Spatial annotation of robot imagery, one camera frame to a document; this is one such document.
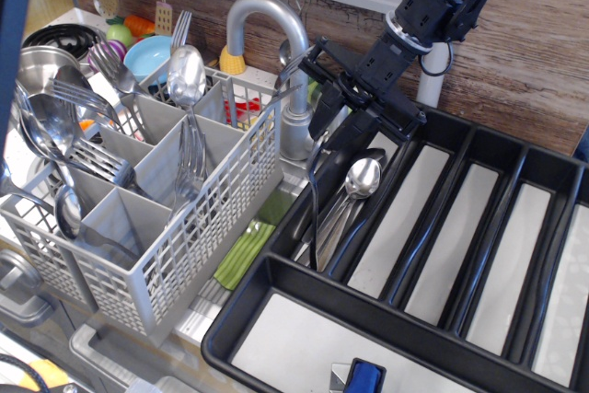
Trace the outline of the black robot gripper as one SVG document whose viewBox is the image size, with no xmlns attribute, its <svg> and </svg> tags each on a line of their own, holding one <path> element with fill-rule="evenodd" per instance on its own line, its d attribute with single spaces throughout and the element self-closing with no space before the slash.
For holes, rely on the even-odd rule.
<svg viewBox="0 0 589 393">
<path fill-rule="evenodd" d="M 322 85 L 308 126 L 311 138 L 328 132 L 327 149 L 347 153 L 362 146 L 378 126 L 393 140 L 408 139 L 427 118 L 400 92 L 397 81 L 425 53 L 425 48 L 407 43 L 391 30 L 384 31 L 364 55 L 326 37 L 317 39 L 299 65 Z M 352 110 L 349 116 L 347 106 Z"/>
</svg>

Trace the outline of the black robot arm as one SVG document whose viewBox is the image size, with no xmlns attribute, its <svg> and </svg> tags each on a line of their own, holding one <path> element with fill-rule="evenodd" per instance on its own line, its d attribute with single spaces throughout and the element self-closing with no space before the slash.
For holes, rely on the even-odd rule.
<svg viewBox="0 0 589 393">
<path fill-rule="evenodd" d="M 326 37 L 317 39 L 298 65 L 321 85 L 309 125 L 312 139 L 318 140 L 344 107 L 352 114 L 331 136 L 330 150 L 376 128 L 397 143 L 409 139 L 427 118 L 398 90 L 398 79 L 414 62 L 422 62 L 434 44 L 464 40 L 487 1 L 401 0 L 387 13 L 383 33 L 366 54 Z"/>
</svg>

